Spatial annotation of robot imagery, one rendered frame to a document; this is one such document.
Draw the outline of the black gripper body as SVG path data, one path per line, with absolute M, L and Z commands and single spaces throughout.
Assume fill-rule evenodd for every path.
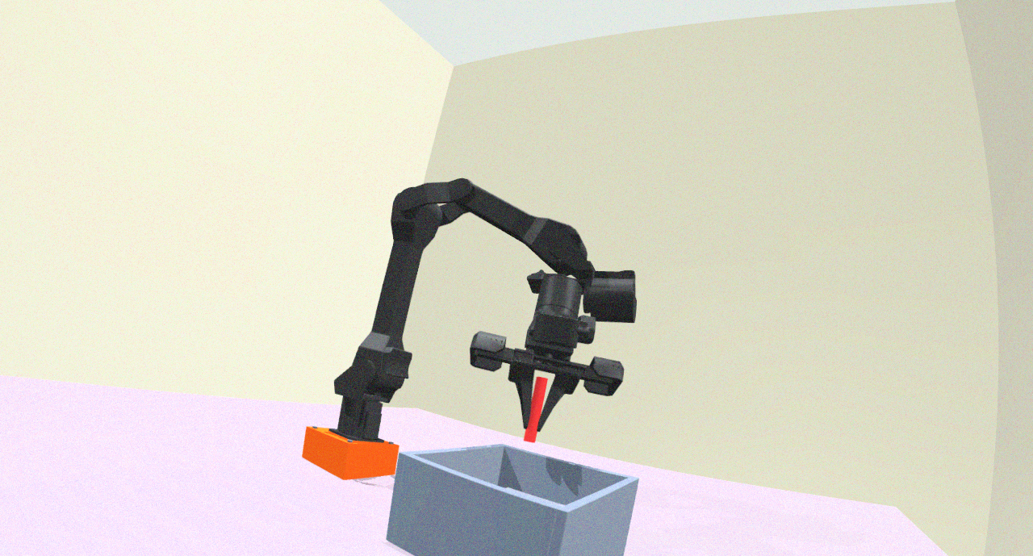
M 570 316 L 577 320 L 573 311 L 556 305 L 545 305 L 536 309 L 545 311 L 547 315 Z M 613 395 L 617 388 L 623 383 L 624 367 L 622 362 L 606 360 L 606 358 L 594 356 L 590 366 L 582 362 L 571 362 L 571 348 L 558 347 L 545 343 L 536 342 L 535 346 L 530 346 L 526 350 L 520 348 L 506 348 L 506 337 L 489 332 L 479 331 L 473 337 L 470 345 L 470 366 L 486 370 L 496 371 L 501 368 L 502 362 L 510 364 L 512 360 L 520 362 L 530 362 L 536 365 L 535 370 L 545 371 L 556 374 L 557 370 L 580 374 L 583 387 L 588 393 L 597 395 Z

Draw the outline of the red peg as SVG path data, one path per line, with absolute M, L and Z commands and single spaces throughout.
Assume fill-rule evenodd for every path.
M 543 401 L 545 401 L 546 384 L 546 377 L 536 377 L 531 400 L 530 420 L 526 429 L 524 441 L 530 443 L 536 441 L 538 421 L 540 419 L 540 413 L 542 413 Z

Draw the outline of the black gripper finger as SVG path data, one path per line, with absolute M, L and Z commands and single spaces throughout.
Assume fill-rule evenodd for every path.
M 540 414 L 540 419 L 538 421 L 538 432 L 540 432 L 543 426 L 545 426 L 547 416 L 552 412 L 554 406 L 556 406 L 557 402 L 561 400 L 563 395 L 573 394 L 573 391 L 575 391 L 576 387 L 580 384 L 580 377 L 582 377 L 580 374 L 557 370 L 556 377 L 554 377 L 554 381 L 550 388 L 550 393 L 547 394 L 545 407 L 543 408 L 542 414 Z
M 530 362 L 512 360 L 507 377 L 508 381 L 516 384 L 516 393 L 519 393 L 521 401 L 521 419 L 523 419 L 524 428 L 527 428 L 530 420 L 535 368 L 536 365 L 530 364 Z

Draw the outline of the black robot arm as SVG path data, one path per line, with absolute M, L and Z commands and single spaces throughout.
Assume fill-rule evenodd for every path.
M 531 291 L 539 294 L 536 309 L 556 305 L 578 316 L 583 296 L 584 313 L 591 313 L 573 320 L 535 309 L 525 348 L 540 342 L 571 348 L 572 356 L 578 342 L 592 343 L 596 322 L 635 322 L 634 270 L 595 270 L 587 261 L 578 230 L 570 224 L 530 215 L 468 178 L 408 187 L 392 202 L 390 261 L 373 327 L 359 344 L 352 366 L 333 379 L 333 393 L 343 397 L 338 428 L 328 428 L 328 432 L 350 441 L 384 442 L 378 438 L 383 420 L 380 402 L 390 403 L 408 378 L 412 353 L 404 350 L 402 336 L 422 251 L 438 228 L 469 212 L 516 237 L 556 270 L 556 274 L 539 270 L 527 277 Z M 574 278 L 566 277 L 569 275 Z

